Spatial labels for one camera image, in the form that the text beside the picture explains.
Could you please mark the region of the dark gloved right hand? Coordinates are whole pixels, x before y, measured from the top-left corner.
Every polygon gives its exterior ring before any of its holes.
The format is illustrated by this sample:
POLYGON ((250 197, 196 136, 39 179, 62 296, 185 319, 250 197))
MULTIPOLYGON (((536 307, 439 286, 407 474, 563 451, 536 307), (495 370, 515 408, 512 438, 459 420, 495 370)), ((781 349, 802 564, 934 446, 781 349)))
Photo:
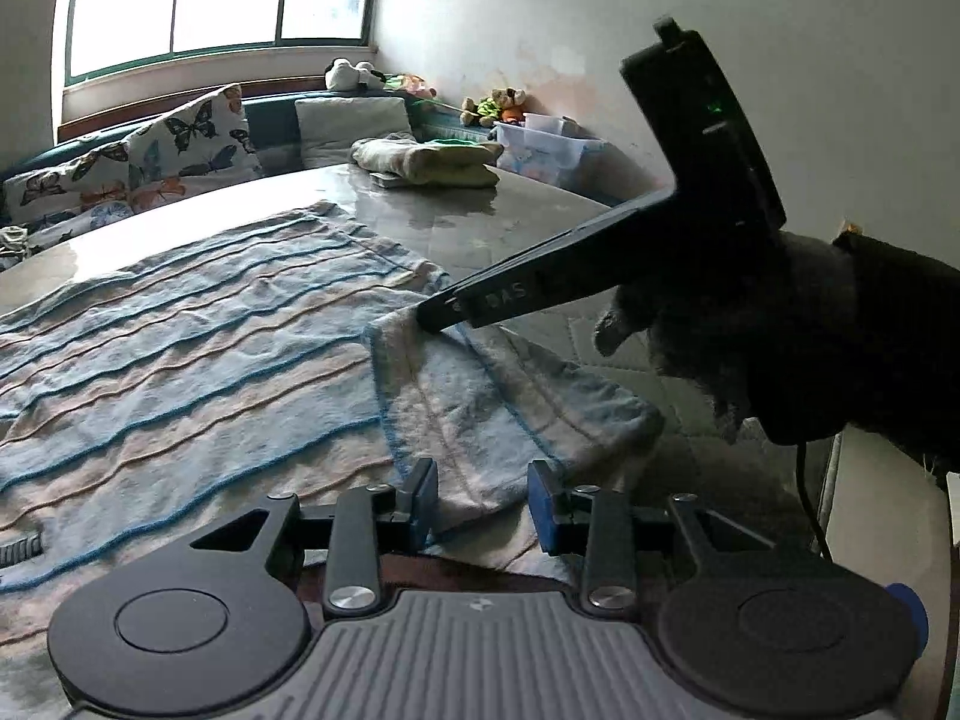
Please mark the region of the dark gloved right hand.
POLYGON ((958 468, 958 271, 844 231, 726 236, 708 262, 622 284, 594 330, 612 355, 646 333, 652 364, 775 444, 859 427, 938 475, 958 468))

